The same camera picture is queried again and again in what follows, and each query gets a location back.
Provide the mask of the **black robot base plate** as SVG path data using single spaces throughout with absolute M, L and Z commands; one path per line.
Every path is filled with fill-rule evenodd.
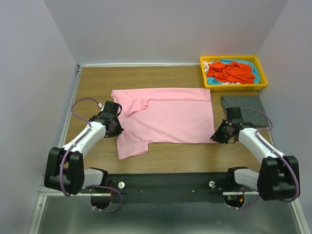
M 110 174 L 104 185 L 85 187 L 91 204 L 106 210 L 111 204 L 165 204 L 228 202 L 242 207 L 247 202 L 247 186 L 230 184 L 226 173 Z

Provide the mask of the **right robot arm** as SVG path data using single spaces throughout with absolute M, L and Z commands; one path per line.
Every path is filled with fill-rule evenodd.
M 241 111 L 239 107 L 227 108 L 226 118 L 211 140 L 221 144 L 228 144 L 230 139 L 240 142 L 261 166 L 259 172 L 245 167 L 229 168 L 224 179 L 225 187 L 235 191 L 241 185 L 247 186 L 257 191 L 265 201 L 295 201 L 300 196 L 298 160 L 272 146 L 257 127 L 244 121 Z

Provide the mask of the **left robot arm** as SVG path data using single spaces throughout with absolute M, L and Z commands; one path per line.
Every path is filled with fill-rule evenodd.
M 102 193 L 108 187 L 108 172 L 99 168 L 84 168 L 84 159 L 90 150 L 103 138 L 119 136 L 124 129 L 119 122 L 122 106 L 119 103 L 106 101 L 104 104 L 94 101 L 100 112 L 86 119 L 74 112 L 71 114 L 86 122 L 86 127 L 69 143 L 53 147 L 48 153 L 44 175 L 44 186 L 61 191 L 65 196 L 77 195 L 83 188 L 92 187 Z

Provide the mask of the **pink t-shirt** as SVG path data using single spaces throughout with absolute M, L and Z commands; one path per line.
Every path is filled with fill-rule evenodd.
M 204 88 L 113 90 L 124 129 L 117 137 L 120 160 L 148 152 L 151 143 L 212 144 L 211 92 Z

